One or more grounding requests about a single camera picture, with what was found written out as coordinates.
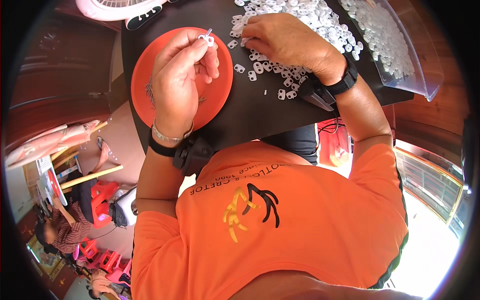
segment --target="striped shirt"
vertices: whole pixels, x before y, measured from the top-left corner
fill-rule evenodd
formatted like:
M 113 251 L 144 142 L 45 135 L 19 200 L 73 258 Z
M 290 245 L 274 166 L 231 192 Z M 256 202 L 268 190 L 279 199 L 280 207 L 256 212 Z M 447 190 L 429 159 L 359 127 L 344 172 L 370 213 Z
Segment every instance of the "striped shirt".
M 76 221 L 71 225 L 68 224 L 67 219 L 58 209 L 53 210 L 52 218 L 52 225 L 58 230 L 57 238 L 52 245 L 63 253 L 74 252 L 77 245 L 87 237 L 93 226 L 85 219 L 78 202 L 72 204 L 68 212 Z

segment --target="wooden wall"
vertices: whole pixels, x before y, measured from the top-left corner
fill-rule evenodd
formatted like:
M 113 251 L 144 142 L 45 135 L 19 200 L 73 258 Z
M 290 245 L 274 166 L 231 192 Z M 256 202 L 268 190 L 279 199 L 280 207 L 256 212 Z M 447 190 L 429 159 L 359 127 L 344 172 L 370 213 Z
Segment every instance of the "wooden wall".
M 395 0 L 390 2 L 395 7 Z M 432 38 L 443 69 L 444 83 L 432 102 L 415 95 L 411 101 L 394 104 L 396 138 L 461 166 L 463 120 L 468 115 L 465 82 L 452 49 L 434 18 L 421 0 L 410 0 L 410 3 Z

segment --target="black wristband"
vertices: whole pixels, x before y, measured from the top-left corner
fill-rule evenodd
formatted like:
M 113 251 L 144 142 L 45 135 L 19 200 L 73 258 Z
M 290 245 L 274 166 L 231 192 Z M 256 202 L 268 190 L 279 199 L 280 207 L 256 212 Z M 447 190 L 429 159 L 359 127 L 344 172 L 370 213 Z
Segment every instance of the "black wristband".
M 325 89 L 332 95 L 338 95 L 348 91 L 357 82 L 358 72 L 355 64 L 345 54 L 343 54 L 343 56 L 347 60 L 347 69 L 345 70 L 342 80 L 333 85 L 324 85 Z
M 150 135 L 148 136 L 148 145 L 150 146 L 150 148 L 152 148 L 152 150 L 155 153 L 160 154 L 162 156 L 174 157 L 175 152 L 177 151 L 176 148 L 168 148 L 168 147 L 162 146 L 159 143 L 157 143 L 153 139 L 152 128 L 150 128 Z

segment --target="framed picture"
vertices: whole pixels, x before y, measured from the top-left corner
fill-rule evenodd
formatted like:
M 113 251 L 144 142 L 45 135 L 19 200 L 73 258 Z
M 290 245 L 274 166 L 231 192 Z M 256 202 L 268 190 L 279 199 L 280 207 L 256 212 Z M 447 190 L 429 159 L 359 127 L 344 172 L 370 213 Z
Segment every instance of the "framed picture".
M 52 274 L 52 272 L 55 270 L 55 267 L 61 260 L 61 258 L 55 254 L 46 254 L 43 251 L 42 244 L 40 244 L 40 242 L 36 239 L 36 235 L 32 236 L 32 238 L 28 241 L 27 249 L 31 252 L 44 272 L 49 276 Z

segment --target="seated person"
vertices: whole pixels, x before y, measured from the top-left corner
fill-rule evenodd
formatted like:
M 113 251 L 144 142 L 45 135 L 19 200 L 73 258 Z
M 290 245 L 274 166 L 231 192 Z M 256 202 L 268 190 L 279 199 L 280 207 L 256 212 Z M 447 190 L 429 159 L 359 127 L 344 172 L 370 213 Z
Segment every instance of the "seated person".
M 100 159 L 92 172 L 100 170 L 107 161 L 109 152 L 110 148 L 103 142 Z M 52 212 L 52 220 L 46 218 L 46 223 L 38 223 L 35 228 L 40 244 L 52 245 L 64 254 L 75 251 L 77 245 L 88 236 L 93 226 L 90 189 L 96 182 L 97 179 L 82 182 L 75 185 L 70 193 L 65 194 L 72 203 L 68 208 L 62 205 L 58 197 L 52 198 L 53 208 L 48 205 L 48 209 Z
M 90 280 L 91 289 L 88 290 L 88 295 L 92 299 L 100 299 L 100 296 L 104 293 L 110 293 L 118 300 L 121 300 L 122 295 L 112 289 L 111 281 L 105 278 L 107 273 L 104 270 L 98 269 L 92 273 L 92 279 Z M 120 286 L 128 288 L 126 284 L 119 284 Z

